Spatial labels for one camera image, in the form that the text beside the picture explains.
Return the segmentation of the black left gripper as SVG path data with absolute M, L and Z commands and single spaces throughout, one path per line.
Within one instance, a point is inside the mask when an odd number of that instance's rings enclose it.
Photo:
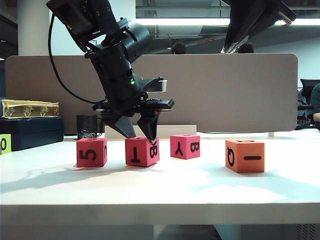
M 168 81 L 162 77 L 148 79 L 136 78 L 133 75 L 127 82 L 112 83 L 111 78 L 104 73 L 99 73 L 98 78 L 106 96 L 92 108 L 102 113 L 103 123 L 125 138 L 134 138 L 136 133 L 130 117 L 140 113 L 137 124 L 147 139 L 155 145 L 159 112 L 170 112 L 175 102 L 173 99 L 149 98 L 148 93 L 165 92 Z

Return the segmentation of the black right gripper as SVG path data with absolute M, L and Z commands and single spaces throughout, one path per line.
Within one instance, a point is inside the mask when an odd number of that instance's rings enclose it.
M 234 53 L 249 38 L 272 26 L 276 21 L 291 25 L 297 14 L 282 0 L 229 0 L 229 25 L 223 45 L 223 52 Z M 252 23 L 245 28 L 248 15 Z

